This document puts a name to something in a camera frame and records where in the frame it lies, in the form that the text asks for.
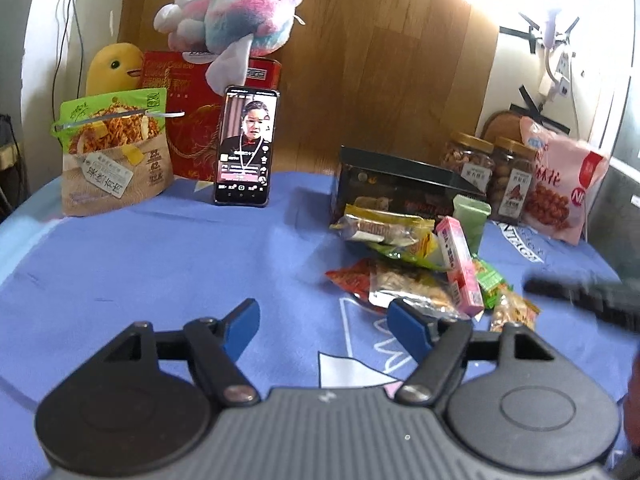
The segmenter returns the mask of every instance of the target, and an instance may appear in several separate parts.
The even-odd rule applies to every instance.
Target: jar
[[[533,180],[536,150],[515,140],[499,137],[495,141],[492,157],[495,169],[487,193],[491,218],[517,224]]]
[[[459,174],[486,193],[495,166],[490,157],[493,150],[492,143],[486,140],[454,132],[445,147],[441,167]]]

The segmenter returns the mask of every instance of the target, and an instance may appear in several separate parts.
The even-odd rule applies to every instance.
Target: pink box
[[[456,307],[468,316],[476,316],[484,310],[484,303],[462,226],[455,218],[445,216],[436,226],[436,232],[444,261],[451,268],[447,277]]]

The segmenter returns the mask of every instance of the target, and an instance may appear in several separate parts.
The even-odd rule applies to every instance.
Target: person's hand
[[[634,361],[623,409],[626,437],[632,449],[640,449],[640,354]]]

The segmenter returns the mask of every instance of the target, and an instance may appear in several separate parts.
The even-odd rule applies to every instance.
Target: yellow plush toy
[[[142,51],[130,43],[115,43],[95,55],[86,77],[86,96],[135,90],[142,76]]]

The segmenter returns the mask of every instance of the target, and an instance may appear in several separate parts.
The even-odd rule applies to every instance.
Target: ridged gray surface
[[[60,470],[51,480],[79,480]],[[140,480],[522,480],[460,451],[433,413],[381,388],[273,390],[227,410],[196,450]],[[546,480],[606,480],[599,468]]]

